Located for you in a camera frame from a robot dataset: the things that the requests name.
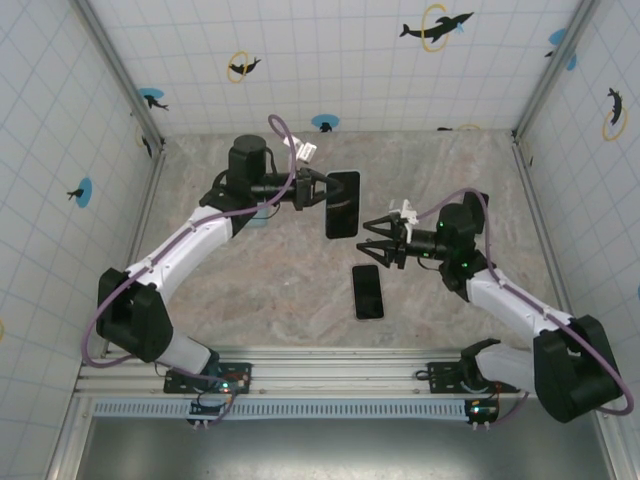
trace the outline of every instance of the phone on table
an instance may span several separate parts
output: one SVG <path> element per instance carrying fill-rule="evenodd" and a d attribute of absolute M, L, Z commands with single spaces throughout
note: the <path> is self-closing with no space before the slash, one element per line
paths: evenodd
<path fill-rule="evenodd" d="M 355 237 L 360 217 L 360 172 L 330 172 L 327 177 L 339 181 L 343 190 L 325 202 L 325 234 L 332 240 Z"/>
<path fill-rule="evenodd" d="M 351 269 L 353 297 L 358 320 L 379 320 L 384 317 L 380 272 L 377 265 L 356 265 Z"/>

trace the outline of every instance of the yellow ring sticker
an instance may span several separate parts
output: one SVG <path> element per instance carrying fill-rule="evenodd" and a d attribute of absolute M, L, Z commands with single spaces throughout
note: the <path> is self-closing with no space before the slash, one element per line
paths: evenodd
<path fill-rule="evenodd" d="M 242 76 L 234 80 L 233 78 L 231 78 L 231 72 L 233 71 L 231 70 L 231 65 L 233 64 L 233 61 L 240 55 L 244 57 L 244 68 L 242 69 Z M 231 60 L 229 60 L 229 65 L 227 65 L 227 78 L 231 83 L 240 83 L 247 75 L 247 68 L 249 68 L 249 54 L 244 50 L 240 50 L 239 52 L 234 53 L 233 57 L 231 57 Z"/>
<path fill-rule="evenodd" d="M 144 144 L 142 143 L 142 129 L 140 128 L 140 125 L 136 125 L 136 131 L 133 135 L 135 136 L 138 148 L 144 147 Z"/>
<path fill-rule="evenodd" d="M 433 50 L 430 49 L 427 46 L 426 42 L 424 41 L 424 24 L 425 24 L 425 21 L 427 20 L 427 15 L 429 15 L 429 12 L 435 8 L 439 8 L 444 13 L 447 13 L 447 9 L 444 8 L 444 6 L 440 5 L 439 3 L 434 3 L 433 5 L 430 5 L 429 7 L 427 7 L 427 9 L 424 11 L 424 15 L 422 15 L 422 23 L 420 24 L 420 39 L 422 40 L 422 48 L 424 48 L 425 52 L 429 52 L 429 53 L 439 52 L 440 50 L 442 50 L 444 47 L 447 46 L 447 42 L 449 41 L 449 34 L 447 33 L 444 37 L 444 43 L 440 47 Z"/>
<path fill-rule="evenodd" d="M 604 119 L 604 123 L 602 124 L 602 138 L 604 138 L 607 142 L 613 142 L 614 140 L 617 140 L 620 137 L 620 135 L 622 135 L 622 132 L 624 132 L 625 128 L 627 128 L 627 122 L 629 121 L 629 114 L 627 113 L 626 108 L 624 107 L 621 107 L 621 108 L 622 108 L 622 113 L 624 113 L 624 121 L 622 122 L 622 127 L 620 128 L 620 131 L 616 133 L 613 137 L 607 136 L 609 119 L 613 117 L 613 112 L 610 111 Z"/>

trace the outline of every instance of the white tiled wall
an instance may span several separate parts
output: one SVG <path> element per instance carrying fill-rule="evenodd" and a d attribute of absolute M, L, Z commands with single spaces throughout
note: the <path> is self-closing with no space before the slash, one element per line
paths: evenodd
<path fill-rule="evenodd" d="M 151 160 L 67 0 L 0 2 L 0 478 L 42 478 Z M 81 209 L 66 192 L 89 177 Z"/>
<path fill-rule="evenodd" d="M 640 400 L 640 2 L 604 2 L 527 140 L 532 176 L 578 315 L 604 324 Z M 603 138 L 619 91 L 627 126 Z M 625 428 L 640 438 L 640 408 Z"/>
<path fill-rule="evenodd" d="M 311 119 L 323 113 L 352 131 L 514 128 L 555 48 L 549 37 L 567 26 L 578 0 L 92 4 L 135 83 L 164 92 L 169 111 L 152 113 L 169 135 L 267 131 L 274 112 L 298 131 L 315 130 Z M 433 4 L 473 16 L 428 53 L 420 38 L 399 35 L 405 23 L 420 29 Z M 443 15 L 433 7 L 425 28 Z M 227 66 L 241 50 L 261 62 L 234 84 Z"/>

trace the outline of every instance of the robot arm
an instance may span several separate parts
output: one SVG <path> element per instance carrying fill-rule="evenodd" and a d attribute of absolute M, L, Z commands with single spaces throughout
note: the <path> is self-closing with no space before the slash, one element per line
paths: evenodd
<path fill-rule="evenodd" d="M 482 196 L 488 203 L 488 196 Z M 621 396 L 617 381 L 601 362 L 566 332 L 577 334 L 617 373 L 600 322 L 588 315 L 576 319 L 544 304 L 511 282 L 476 249 L 474 237 L 482 233 L 485 218 L 475 194 L 467 192 L 462 204 L 444 205 L 435 232 L 416 229 L 417 220 L 407 200 L 392 202 L 389 215 L 363 225 L 387 240 L 367 241 L 357 248 L 386 267 L 396 263 L 403 269 L 407 257 L 441 261 L 438 270 L 450 291 L 496 316 L 530 348 L 517 350 L 494 339 L 465 348 L 459 369 L 470 389 L 477 390 L 489 380 L 535 392 L 560 422 Z"/>
<path fill-rule="evenodd" d="M 144 362 L 162 363 L 191 374 L 216 375 L 218 354 L 174 329 L 165 306 L 184 279 L 251 220 L 258 202 L 274 199 L 287 184 L 288 174 L 267 173 L 267 152 L 270 150 L 261 137 L 238 137 L 229 151 L 229 169 L 218 176 L 189 219 L 125 272 L 109 269 L 101 276 L 99 304 L 137 276 L 98 319 L 96 330 L 101 337 Z M 318 183 L 324 183 L 326 189 L 316 189 Z M 300 168 L 280 201 L 302 210 L 341 190 L 336 180 Z M 231 212 L 233 216 L 224 216 Z"/>

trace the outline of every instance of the phone screen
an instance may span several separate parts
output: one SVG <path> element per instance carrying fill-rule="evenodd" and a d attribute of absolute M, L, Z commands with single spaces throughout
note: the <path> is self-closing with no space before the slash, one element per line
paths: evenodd
<path fill-rule="evenodd" d="M 355 237 L 360 214 L 360 173 L 333 172 L 327 177 L 342 183 L 344 190 L 326 201 L 325 234 L 330 239 Z"/>
<path fill-rule="evenodd" d="M 380 273 L 377 265 L 357 265 L 351 269 L 353 296 L 358 320 L 384 317 Z"/>

